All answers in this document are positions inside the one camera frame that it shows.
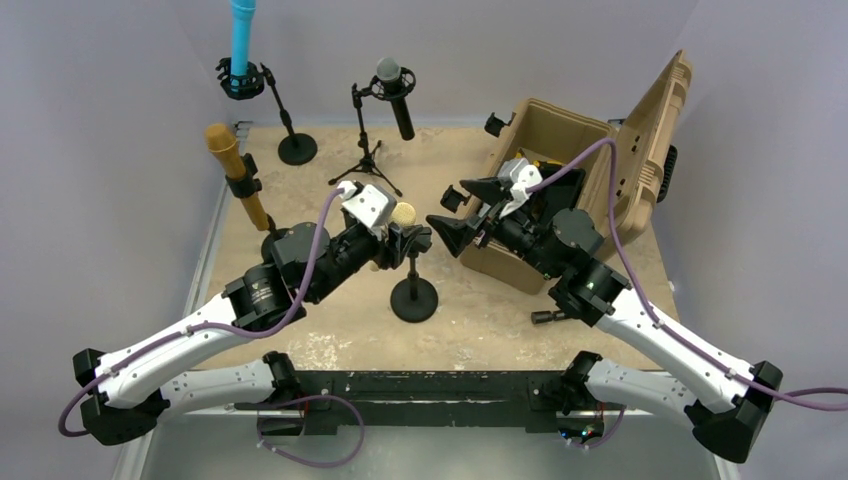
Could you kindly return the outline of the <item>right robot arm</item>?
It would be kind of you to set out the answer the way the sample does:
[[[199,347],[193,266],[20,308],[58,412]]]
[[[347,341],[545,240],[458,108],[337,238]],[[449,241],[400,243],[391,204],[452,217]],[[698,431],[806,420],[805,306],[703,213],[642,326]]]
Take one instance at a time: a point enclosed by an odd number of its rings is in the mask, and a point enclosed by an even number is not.
[[[712,454],[748,460],[783,379],[778,367],[738,358],[657,308],[634,278],[596,258],[603,237],[587,212],[564,208],[542,222],[527,211],[531,185],[494,177],[461,185],[487,204],[483,213],[426,218],[452,256],[488,241],[507,248],[553,279],[548,295],[566,318],[618,338],[667,373],[639,373],[582,352],[561,381],[569,404],[613,402],[664,416],[689,427]]]

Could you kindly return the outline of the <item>cream microphone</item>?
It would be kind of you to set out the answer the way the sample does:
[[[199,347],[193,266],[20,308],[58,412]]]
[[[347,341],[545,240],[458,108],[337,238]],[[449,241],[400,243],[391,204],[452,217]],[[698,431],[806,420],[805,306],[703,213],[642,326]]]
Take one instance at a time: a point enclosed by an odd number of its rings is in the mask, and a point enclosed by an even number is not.
[[[381,230],[382,238],[380,240],[380,246],[381,246],[381,241],[385,238],[385,236],[387,234],[388,226],[389,226],[390,223],[397,223],[401,226],[411,226],[411,225],[415,224],[416,217],[417,217],[417,214],[416,214],[415,208],[411,204],[409,204],[407,202],[398,203],[394,207],[392,213],[390,214],[388,223]],[[380,271],[380,270],[395,270],[395,269],[379,269],[378,266],[377,266],[377,257],[376,257],[375,260],[372,260],[368,264],[368,267],[373,272],[377,272],[377,271]]]

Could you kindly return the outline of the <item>gold microphone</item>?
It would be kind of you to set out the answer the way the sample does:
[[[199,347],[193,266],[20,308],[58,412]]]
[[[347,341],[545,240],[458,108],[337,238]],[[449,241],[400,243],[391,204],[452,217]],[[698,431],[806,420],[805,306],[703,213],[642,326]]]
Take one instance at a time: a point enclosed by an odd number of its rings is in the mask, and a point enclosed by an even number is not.
[[[239,179],[246,173],[246,169],[239,153],[239,141],[230,127],[223,123],[216,123],[206,127],[204,140],[208,151],[221,165],[225,177]]]

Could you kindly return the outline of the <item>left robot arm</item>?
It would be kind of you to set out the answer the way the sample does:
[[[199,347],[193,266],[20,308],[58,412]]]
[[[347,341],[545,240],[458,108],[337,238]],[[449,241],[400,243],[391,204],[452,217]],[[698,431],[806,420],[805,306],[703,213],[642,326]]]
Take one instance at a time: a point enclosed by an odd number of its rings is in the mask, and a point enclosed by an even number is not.
[[[391,223],[383,239],[352,222],[336,236],[304,222],[285,230],[264,263],[227,284],[196,312],[148,339],[115,352],[84,349],[73,357],[82,390],[79,435],[112,446],[139,438],[188,412],[227,403],[284,409],[298,382],[287,355],[268,353],[235,367],[200,370],[226,350],[279,332],[306,315],[369,262],[396,269],[431,230]]]

